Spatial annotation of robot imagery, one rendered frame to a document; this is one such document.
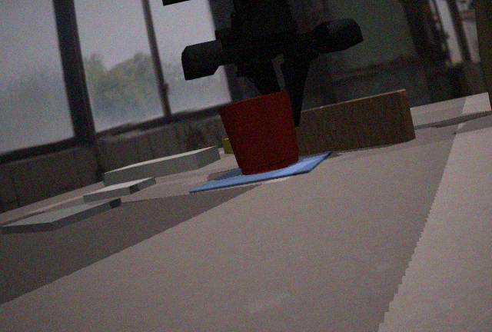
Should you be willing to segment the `dark red cup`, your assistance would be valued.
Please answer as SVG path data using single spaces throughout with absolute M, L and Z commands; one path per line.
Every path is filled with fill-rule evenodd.
M 218 108 L 243 175 L 286 168 L 298 161 L 289 91 Z

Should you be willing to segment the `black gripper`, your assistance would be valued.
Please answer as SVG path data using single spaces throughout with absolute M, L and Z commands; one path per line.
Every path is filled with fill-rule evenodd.
M 186 46 L 181 53 L 185 81 L 214 75 L 220 65 L 234 63 L 237 77 L 247 77 L 263 96 L 271 95 L 281 91 L 273 63 L 264 57 L 283 54 L 280 67 L 297 127 L 310 62 L 319 57 L 318 52 L 343 51 L 361 43 L 360 27 L 352 18 L 345 18 L 322 22 L 311 32 L 297 34 L 298 24 L 288 0 L 233 3 L 242 43 L 223 47 L 218 39 Z

